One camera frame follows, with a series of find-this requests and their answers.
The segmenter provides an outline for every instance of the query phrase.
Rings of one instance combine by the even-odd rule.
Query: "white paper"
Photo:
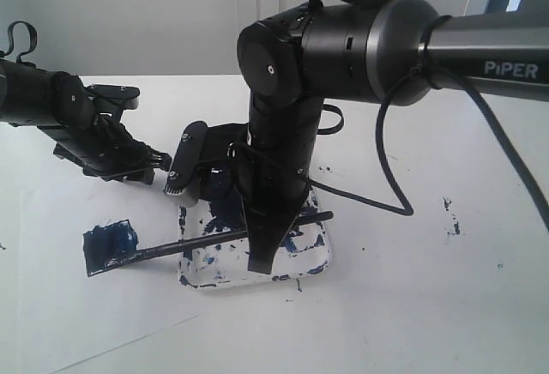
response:
[[[161,182],[71,178],[23,197],[22,374],[58,371],[205,311],[206,299],[179,284],[177,256],[86,275],[82,234],[97,225],[130,220],[138,249],[178,239],[178,207]]]

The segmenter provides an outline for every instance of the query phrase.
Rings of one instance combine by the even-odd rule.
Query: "paint palette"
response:
[[[244,228],[241,201],[233,193],[223,202],[200,201],[193,208],[179,209],[181,239]],[[302,215],[319,212],[313,191]],[[179,281],[196,290],[214,290],[269,281],[305,278],[322,273],[330,264],[331,248],[323,223],[300,226],[290,232],[274,257],[270,275],[248,271],[248,239],[184,252],[179,261]]]

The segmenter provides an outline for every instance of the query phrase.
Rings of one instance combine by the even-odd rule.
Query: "white table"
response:
[[[247,117],[239,76],[85,79],[92,81],[139,87],[140,108],[123,122],[171,153],[193,121]],[[549,105],[487,99],[549,193]],[[318,139],[311,176],[396,203],[374,149],[377,106],[337,105],[346,127]],[[290,280],[205,294],[206,315],[63,373],[545,372],[549,236],[473,102],[447,90],[389,110],[386,148],[414,217],[319,191],[323,209],[335,211],[334,261],[303,280],[302,293]],[[48,171],[52,149],[37,130],[0,126],[1,372],[16,372],[19,195],[63,175]],[[174,279],[173,289],[184,288]]]

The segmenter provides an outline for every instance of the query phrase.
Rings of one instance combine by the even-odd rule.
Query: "white wall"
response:
[[[24,16],[39,32],[39,66],[145,75],[238,73],[239,30],[304,0],[26,1]],[[479,13],[487,0],[428,1],[440,13],[463,15],[468,2],[467,12]]]

